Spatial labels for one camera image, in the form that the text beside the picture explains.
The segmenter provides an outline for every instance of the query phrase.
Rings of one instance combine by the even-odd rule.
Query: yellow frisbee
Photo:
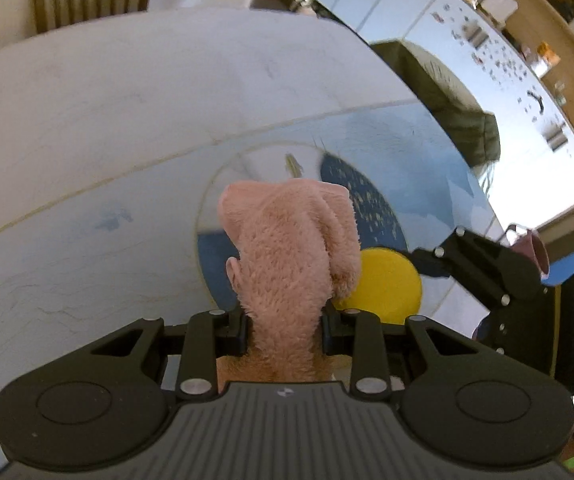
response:
[[[406,257],[392,249],[370,248],[361,251],[361,261],[358,287],[349,298],[335,303],[338,310],[367,310],[390,324],[403,324],[418,313],[423,284]]]

